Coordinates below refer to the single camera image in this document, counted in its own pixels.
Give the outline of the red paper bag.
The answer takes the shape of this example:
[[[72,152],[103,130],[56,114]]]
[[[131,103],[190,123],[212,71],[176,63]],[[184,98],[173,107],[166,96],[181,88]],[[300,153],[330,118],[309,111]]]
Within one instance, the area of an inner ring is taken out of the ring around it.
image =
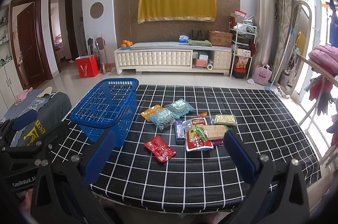
[[[96,55],[80,56],[75,59],[80,78],[93,78],[98,75]]]

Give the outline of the oranges on plate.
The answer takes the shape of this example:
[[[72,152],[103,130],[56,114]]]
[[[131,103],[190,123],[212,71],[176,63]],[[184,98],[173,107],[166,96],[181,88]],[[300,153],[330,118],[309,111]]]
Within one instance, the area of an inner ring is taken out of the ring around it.
[[[122,44],[120,46],[120,49],[122,50],[128,50],[133,46],[133,42],[129,40],[123,40]]]

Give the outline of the small cracker pack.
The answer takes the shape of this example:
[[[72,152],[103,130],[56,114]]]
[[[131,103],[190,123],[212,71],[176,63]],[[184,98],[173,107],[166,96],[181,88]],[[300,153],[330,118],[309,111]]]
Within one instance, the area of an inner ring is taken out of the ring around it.
[[[237,120],[234,115],[215,115],[212,123],[215,125],[236,126]]]

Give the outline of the green folded cloth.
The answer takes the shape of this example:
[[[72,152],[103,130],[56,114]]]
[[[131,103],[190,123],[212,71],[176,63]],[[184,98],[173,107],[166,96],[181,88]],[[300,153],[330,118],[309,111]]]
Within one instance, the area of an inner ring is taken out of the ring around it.
[[[212,43],[208,40],[189,40],[188,45],[193,46],[212,46]]]

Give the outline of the yellow cloth covered television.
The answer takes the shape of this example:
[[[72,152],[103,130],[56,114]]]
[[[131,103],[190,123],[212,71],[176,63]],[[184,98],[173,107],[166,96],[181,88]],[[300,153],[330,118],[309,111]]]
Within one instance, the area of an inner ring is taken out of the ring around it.
[[[217,0],[139,0],[138,23],[154,21],[213,22]]]

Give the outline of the orange yellow snack pouch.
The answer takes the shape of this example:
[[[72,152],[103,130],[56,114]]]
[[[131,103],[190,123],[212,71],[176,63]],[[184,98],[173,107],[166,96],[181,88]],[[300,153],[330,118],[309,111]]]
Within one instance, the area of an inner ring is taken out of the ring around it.
[[[162,110],[163,107],[161,105],[154,105],[148,109],[146,109],[145,111],[143,111],[140,115],[147,121],[149,122],[149,117],[152,116],[153,114],[159,112],[160,110]]]

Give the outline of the purple snack bar pack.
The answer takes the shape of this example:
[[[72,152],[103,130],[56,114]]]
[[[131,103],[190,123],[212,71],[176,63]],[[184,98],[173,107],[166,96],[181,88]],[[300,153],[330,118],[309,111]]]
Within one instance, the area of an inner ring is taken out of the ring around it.
[[[177,145],[183,145],[185,141],[183,122],[181,120],[176,120],[174,122],[175,130],[175,141]]]

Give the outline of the large cracker pack green edge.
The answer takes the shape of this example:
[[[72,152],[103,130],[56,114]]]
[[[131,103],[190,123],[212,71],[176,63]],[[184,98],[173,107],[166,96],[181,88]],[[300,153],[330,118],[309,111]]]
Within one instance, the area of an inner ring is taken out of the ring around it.
[[[224,138],[225,133],[229,130],[226,125],[197,125],[203,137],[210,141],[220,140]]]

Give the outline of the pink folded blanket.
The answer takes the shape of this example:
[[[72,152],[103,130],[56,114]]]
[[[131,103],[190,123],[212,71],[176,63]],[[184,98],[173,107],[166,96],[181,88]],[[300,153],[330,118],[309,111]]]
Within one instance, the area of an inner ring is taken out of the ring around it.
[[[337,75],[337,48],[331,45],[318,45],[310,53],[309,58],[331,74]]]

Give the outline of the white tufted TV cabinet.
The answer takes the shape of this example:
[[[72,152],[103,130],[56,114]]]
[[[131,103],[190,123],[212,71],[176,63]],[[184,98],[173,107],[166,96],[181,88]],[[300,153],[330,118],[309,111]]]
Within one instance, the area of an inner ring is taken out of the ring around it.
[[[178,42],[141,42],[114,51],[116,72],[204,72],[229,75],[231,48]]]

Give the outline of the red flat snack packet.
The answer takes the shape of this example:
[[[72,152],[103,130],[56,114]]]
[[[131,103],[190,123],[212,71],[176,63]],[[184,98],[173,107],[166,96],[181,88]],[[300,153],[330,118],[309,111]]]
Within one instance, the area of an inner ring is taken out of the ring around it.
[[[165,163],[176,155],[175,150],[173,150],[159,135],[152,138],[149,142],[145,142],[144,146],[153,153],[160,163]]]

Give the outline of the white metal shelf rack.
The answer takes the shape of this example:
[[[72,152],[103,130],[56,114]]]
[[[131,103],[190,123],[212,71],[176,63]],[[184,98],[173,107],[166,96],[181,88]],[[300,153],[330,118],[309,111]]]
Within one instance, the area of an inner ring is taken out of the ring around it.
[[[233,35],[230,77],[233,77],[234,71],[245,71],[248,78],[256,54],[258,27],[252,20],[234,19],[233,23],[229,23],[229,32]]]

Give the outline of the orange stick snack pack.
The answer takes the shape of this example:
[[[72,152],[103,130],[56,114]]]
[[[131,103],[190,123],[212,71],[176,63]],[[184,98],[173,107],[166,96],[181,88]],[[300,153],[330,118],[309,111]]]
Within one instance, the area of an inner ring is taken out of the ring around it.
[[[207,117],[207,112],[201,112],[197,115],[197,117]]]

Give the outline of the grey sofa with clothes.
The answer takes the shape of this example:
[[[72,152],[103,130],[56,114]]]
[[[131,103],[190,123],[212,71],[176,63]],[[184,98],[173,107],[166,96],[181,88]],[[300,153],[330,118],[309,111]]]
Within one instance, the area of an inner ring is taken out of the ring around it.
[[[37,118],[17,131],[11,140],[11,147],[30,146],[58,125],[71,110],[69,96],[59,91],[32,90],[25,100],[12,105],[4,114],[5,119],[15,119],[31,109],[37,112]]]

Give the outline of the brown wooden door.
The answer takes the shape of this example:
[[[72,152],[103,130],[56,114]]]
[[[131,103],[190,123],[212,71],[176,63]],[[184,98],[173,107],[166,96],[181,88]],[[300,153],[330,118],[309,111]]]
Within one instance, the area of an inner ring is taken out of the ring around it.
[[[44,79],[44,71],[35,32],[33,3],[18,14],[17,29],[18,42],[27,80],[30,85],[38,84]]]

